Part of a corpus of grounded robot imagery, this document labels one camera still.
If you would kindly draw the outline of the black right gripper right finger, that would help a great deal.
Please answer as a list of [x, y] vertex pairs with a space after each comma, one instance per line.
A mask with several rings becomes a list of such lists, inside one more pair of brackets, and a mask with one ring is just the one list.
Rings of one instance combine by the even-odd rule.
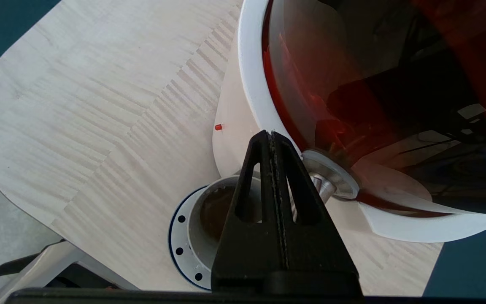
[[291, 141], [273, 132], [275, 207], [289, 271], [356, 273], [357, 268]]

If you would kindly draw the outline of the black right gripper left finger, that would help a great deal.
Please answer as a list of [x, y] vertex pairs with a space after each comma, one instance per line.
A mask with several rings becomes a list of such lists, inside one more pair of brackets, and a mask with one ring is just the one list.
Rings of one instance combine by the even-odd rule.
[[284, 239], [288, 191], [274, 131], [248, 143], [211, 269], [214, 293], [260, 293], [287, 267]]

